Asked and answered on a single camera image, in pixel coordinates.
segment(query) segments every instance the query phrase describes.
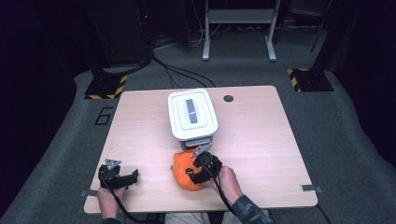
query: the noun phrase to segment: human arm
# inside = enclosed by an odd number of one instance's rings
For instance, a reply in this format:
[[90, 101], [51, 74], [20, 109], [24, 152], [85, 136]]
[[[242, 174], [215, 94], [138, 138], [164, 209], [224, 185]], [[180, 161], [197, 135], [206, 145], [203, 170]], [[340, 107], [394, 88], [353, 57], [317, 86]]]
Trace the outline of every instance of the human arm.
[[[114, 193], [122, 201], [123, 193], [125, 188], [115, 189]], [[119, 224], [117, 220], [117, 214], [119, 212], [119, 205], [117, 204], [114, 196], [108, 189], [99, 188], [97, 193], [99, 201], [99, 208], [102, 214], [102, 224]]]
[[[236, 178], [236, 174], [232, 168], [228, 166], [221, 167], [217, 179], [221, 184], [221, 190], [223, 191], [224, 196], [227, 198], [227, 201], [232, 206], [236, 216], [243, 224], [274, 223], [271, 218], [264, 214], [260, 207], [258, 207], [242, 192]], [[206, 181], [205, 184], [219, 193], [219, 190], [212, 179]]]

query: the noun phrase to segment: gray carpet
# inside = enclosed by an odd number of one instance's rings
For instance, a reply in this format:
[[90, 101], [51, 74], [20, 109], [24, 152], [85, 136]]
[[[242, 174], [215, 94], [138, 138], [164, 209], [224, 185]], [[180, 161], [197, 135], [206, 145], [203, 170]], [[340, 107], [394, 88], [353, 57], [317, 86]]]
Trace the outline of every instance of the gray carpet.
[[[276, 63], [269, 62], [263, 33], [258, 32], [215, 38], [209, 62], [202, 61], [203, 42], [195, 48], [176, 44], [154, 53], [164, 63], [210, 78], [218, 87], [275, 86], [312, 182], [325, 191], [318, 194], [318, 204], [330, 221], [395, 223], [396, 170], [378, 156], [337, 78], [326, 72], [334, 87], [331, 92], [295, 92], [291, 86], [287, 69], [310, 67], [324, 36], [310, 53], [313, 34], [284, 30], [275, 46]], [[182, 88], [202, 87], [190, 78], [173, 75], [173, 79]], [[89, 72], [76, 77], [78, 91], [73, 106], [1, 224], [100, 222], [99, 215], [84, 213], [85, 200], [79, 195], [96, 175], [110, 127], [110, 123], [94, 125], [96, 119], [103, 107], [112, 107], [106, 112], [114, 115], [119, 100], [84, 100], [91, 80]], [[172, 89], [172, 85], [163, 67], [155, 62], [129, 75], [124, 87], [125, 91], [158, 89]], [[326, 223], [316, 207], [273, 209], [271, 213], [278, 224]]]

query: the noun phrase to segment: container lid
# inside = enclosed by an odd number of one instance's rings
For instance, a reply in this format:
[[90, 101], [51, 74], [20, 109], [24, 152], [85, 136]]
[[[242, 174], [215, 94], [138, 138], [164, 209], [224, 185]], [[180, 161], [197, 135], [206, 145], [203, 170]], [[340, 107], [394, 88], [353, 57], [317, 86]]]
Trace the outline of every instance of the container lid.
[[178, 140], [210, 136], [219, 127], [205, 89], [173, 92], [168, 96], [168, 107], [172, 133]]

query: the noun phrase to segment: yellow and black hazard tape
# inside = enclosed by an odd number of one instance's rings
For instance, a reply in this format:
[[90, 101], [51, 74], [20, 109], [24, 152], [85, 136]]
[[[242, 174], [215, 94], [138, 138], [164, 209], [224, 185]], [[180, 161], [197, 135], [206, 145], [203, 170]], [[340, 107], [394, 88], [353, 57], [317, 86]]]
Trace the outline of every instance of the yellow and black hazard tape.
[[114, 94], [103, 94], [103, 95], [102, 94], [89, 94], [89, 95], [85, 95], [85, 99], [93, 99], [93, 100], [117, 99], [122, 93], [122, 89], [125, 86], [125, 82], [126, 82], [127, 78], [128, 78], [127, 76], [124, 76], [120, 80], [120, 85], [117, 87]]
[[297, 82], [297, 78], [293, 74], [294, 71], [296, 71], [296, 70], [298, 70], [298, 71], [309, 71], [309, 69], [307, 69], [307, 68], [301, 68], [301, 69], [290, 69], [289, 68], [288, 69], [288, 74], [289, 74], [289, 77], [290, 77], [290, 80], [291, 80], [291, 85], [293, 86], [295, 91], [301, 91], [300, 86], [298, 85], [298, 82]]

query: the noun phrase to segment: table leg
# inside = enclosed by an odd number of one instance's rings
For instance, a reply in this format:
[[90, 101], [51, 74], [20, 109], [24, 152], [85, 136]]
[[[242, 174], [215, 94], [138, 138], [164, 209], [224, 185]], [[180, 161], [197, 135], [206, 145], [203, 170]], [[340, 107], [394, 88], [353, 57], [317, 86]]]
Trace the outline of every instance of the table leg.
[[267, 46], [268, 50], [268, 57], [270, 58], [270, 62], [276, 62], [276, 55], [275, 55], [275, 50], [274, 50], [274, 45], [272, 42], [273, 35], [274, 35], [274, 30], [276, 26], [276, 18], [277, 18], [277, 13], [279, 11], [279, 5], [280, 5], [280, 0], [276, 0], [276, 5], [274, 7], [274, 13], [273, 13], [273, 18], [271, 21], [271, 26], [270, 26], [270, 33], [265, 37], [265, 44]]
[[209, 4], [208, 0], [205, 0], [205, 45], [204, 45], [204, 55], [202, 60], [209, 60], [210, 51], [210, 35], [209, 35]]

